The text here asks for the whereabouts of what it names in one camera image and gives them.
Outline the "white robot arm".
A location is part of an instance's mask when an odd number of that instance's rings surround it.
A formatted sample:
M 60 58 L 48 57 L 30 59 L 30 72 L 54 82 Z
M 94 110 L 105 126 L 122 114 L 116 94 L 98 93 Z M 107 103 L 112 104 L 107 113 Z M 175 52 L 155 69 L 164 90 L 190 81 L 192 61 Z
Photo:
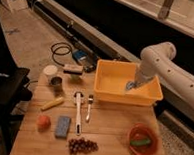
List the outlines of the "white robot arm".
M 141 63 L 135 74 L 136 87 L 141 87 L 160 75 L 194 109 L 194 76 L 173 63 L 175 45 L 161 42 L 140 52 Z

